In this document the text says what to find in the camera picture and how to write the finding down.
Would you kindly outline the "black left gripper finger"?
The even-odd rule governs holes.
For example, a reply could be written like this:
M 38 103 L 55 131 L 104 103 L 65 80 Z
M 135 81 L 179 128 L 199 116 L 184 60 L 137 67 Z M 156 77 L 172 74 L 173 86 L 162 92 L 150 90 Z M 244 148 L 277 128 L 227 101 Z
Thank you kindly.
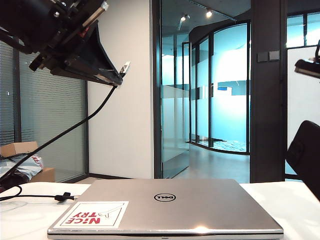
M 120 74 L 109 64 L 100 66 L 88 64 L 85 61 L 64 61 L 53 66 L 51 74 L 104 85 L 120 85 Z
M 100 42 L 97 20 L 67 42 L 66 49 L 70 51 L 66 61 L 84 61 L 90 65 L 110 65 L 115 68 Z M 123 78 L 119 74 L 119 84 L 122 82 Z

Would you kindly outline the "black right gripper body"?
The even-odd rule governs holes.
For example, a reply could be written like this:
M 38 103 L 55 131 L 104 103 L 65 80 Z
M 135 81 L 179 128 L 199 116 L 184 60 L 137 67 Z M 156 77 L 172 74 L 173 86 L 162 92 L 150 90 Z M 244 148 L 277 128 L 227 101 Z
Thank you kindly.
M 294 71 L 299 74 L 313 78 L 320 78 L 320 41 L 316 45 L 314 57 L 309 59 L 299 59 L 295 63 Z

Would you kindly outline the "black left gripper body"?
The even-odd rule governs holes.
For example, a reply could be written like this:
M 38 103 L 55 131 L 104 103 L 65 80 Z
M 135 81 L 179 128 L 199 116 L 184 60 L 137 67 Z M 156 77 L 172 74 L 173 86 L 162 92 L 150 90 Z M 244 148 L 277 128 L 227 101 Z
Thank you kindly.
M 41 15 L 35 33 L 28 43 L 39 56 L 30 64 L 35 71 L 51 68 L 66 61 L 70 53 L 66 49 L 77 33 L 91 26 L 108 9 L 105 0 L 45 0 L 33 12 Z

